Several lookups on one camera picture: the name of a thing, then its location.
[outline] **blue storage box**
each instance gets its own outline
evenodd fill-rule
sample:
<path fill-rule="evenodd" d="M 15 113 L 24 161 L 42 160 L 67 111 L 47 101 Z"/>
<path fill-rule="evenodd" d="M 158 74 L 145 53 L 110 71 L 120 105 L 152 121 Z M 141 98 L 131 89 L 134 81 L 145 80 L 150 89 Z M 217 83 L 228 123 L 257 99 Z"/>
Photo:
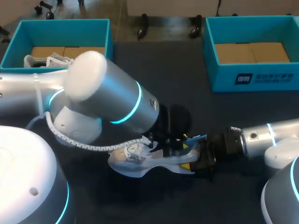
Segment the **blue storage box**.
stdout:
<path fill-rule="evenodd" d="M 65 68 L 24 68 L 33 47 L 105 47 L 113 58 L 109 19 L 21 21 L 0 64 L 0 72 L 45 73 Z"/>
<path fill-rule="evenodd" d="M 281 42 L 290 63 L 221 64 L 215 44 Z M 293 16 L 206 18 L 203 53 L 212 90 L 299 90 L 299 26 Z"/>

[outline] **sneaker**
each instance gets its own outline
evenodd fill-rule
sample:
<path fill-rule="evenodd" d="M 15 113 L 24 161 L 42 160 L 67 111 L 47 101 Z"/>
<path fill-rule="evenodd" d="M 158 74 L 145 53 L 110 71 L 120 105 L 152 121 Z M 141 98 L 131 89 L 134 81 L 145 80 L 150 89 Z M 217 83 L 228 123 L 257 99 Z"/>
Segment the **sneaker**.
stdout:
<path fill-rule="evenodd" d="M 38 58 L 27 55 L 24 58 L 24 68 L 39 68 L 39 67 L 68 67 L 72 65 L 74 59 L 60 56 L 53 53 L 50 57 Z"/>
<path fill-rule="evenodd" d="M 189 153 L 182 156 L 163 157 L 162 150 L 151 153 L 152 148 L 137 143 L 111 152 L 108 164 L 116 172 L 135 178 L 143 177 L 154 167 L 164 167 L 179 174 L 193 174 L 193 172 L 185 170 L 179 165 L 198 159 L 199 152 L 195 147 L 196 145 Z"/>

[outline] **cardboard bottom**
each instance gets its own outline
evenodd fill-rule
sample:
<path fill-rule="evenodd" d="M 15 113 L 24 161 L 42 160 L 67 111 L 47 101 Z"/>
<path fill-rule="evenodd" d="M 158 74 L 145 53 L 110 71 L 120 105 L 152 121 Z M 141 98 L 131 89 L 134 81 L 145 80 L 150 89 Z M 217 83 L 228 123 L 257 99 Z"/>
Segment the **cardboard bottom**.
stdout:
<path fill-rule="evenodd" d="M 101 54 L 105 53 L 105 47 L 33 47 L 31 56 L 45 58 L 57 53 L 61 56 L 75 59 L 80 54 L 94 50 Z"/>
<path fill-rule="evenodd" d="M 280 42 L 215 44 L 220 64 L 289 63 Z"/>

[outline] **shoe sole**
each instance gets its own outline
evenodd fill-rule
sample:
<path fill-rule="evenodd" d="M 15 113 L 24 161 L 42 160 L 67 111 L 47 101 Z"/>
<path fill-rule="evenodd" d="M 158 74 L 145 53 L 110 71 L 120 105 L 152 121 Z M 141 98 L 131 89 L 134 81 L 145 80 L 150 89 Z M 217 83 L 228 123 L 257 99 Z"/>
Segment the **shoe sole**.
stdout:
<path fill-rule="evenodd" d="M 177 174 L 194 174 L 194 172 L 186 170 L 181 168 L 179 165 L 157 165 L 148 169 L 144 169 L 143 171 L 124 171 L 120 169 L 116 169 L 113 166 L 110 166 L 114 171 L 117 173 L 120 173 L 122 175 L 128 176 L 128 177 L 133 177 L 133 178 L 141 178 L 143 177 L 147 172 L 149 172 L 151 169 L 155 167 L 164 167 L 168 169 L 169 171 Z"/>
<path fill-rule="evenodd" d="M 197 160 L 199 157 L 199 153 L 193 154 L 190 157 L 186 157 L 184 159 L 182 159 L 180 161 L 180 164 L 185 164 L 185 163 L 189 163 L 192 161 Z M 184 168 L 181 168 L 179 165 L 166 165 L 166 164 L 159 164 L 159 165 L 155 165 L 152 166 L 150 168 L 141 170 L 141 171 L 129 171 L 129 170 L 123 170 L 119 167 L 114 167 L 112 165 L 110 165 L 110 163 L 108 162 L 109 166 L 116 172 L 125 175 L 125 176 L 129 176 L 129 177 L 134 177 L 134 178 L 140 178 L 143 177 L 147 172 L 149 172 L 151 169 L 155 168 L 155 167 L 164 167 L 168 170 L 170 170 L 173 173 L 177 173 L 177 174 L 194 174 L 194 172 L 186 170 Z"/>

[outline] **white cable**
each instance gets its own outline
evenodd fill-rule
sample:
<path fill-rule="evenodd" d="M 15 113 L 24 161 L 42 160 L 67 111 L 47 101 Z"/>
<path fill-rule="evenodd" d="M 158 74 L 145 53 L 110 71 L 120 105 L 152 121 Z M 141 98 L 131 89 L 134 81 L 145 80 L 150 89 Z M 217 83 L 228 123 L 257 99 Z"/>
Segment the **white cable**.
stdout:
<path fill-rule="evenodd" d="M 26 126 L 25 129 L 30 130 L 30 129 L 32 128 L 33 124 L 36 123 L 36 121 L 38 121 L 39 119 L 43 119 L 44 117 L 45 117 L 44 114 L 42 114 L 42 115 L 37 115 L 35 118 L 33 118 L 33 119 L 27 124 L 27 126 Z"/>
<path fill-rule="evenodd" d="M 114 146 L 103 146 L 103 147 L 101 147 L 101 146 L 90 146 L 90 145 L 82 144 L 82 143 L 79 143 L 75 140 L 72 140 L 72 139 L 66 137 L 64 134 L 59 132 L 54 127 L 50 112 L 47 111 L 45 113 L 45 116 L 46 116 L 46 120 L 47 120 L 47 124 L 49 126 L 49 129 L 53 132 L 53 134 L 55 134 L 57 137 L 61 138 L 62 140 L 68 142 L 69 144 L 71 144 L 73 146 L 76 146 L 76 147 L 79 147 L 79 148 L 82 148 L 82 149 L 87 149 L 87 150 L 91 150 L 91 151 L 99 151 L 99 152 L 112 152 L 112 151 L 114 151 L 118 148 L 126 147 L 126 146 L 129 146 L 129 145 L 135 144 L 135 143 L 142 143 L 142 144 L 145 144 L 145 145 L 149 145 L 151 143 L 148 138 L 143 136 L 141 139 L 134 139 L 134 140 L 126 141 L 126 142 L 123 142 L 121 144 L 114 145 Z"/>
<path fill-rule="evenodd" d="M 36 88 L 36 98 L 37 98 L 37 103 L 38 103 L 38 112 L 39 116 L 44 118 L 43 114 L 43 98 L 42 98 L 42 92 L 41 92 L 41 87 L 39 84 L 39 78 L 36 73 L 33 74 L 34 77 L 34 83 L 35 83 L 35 88 Z"/>

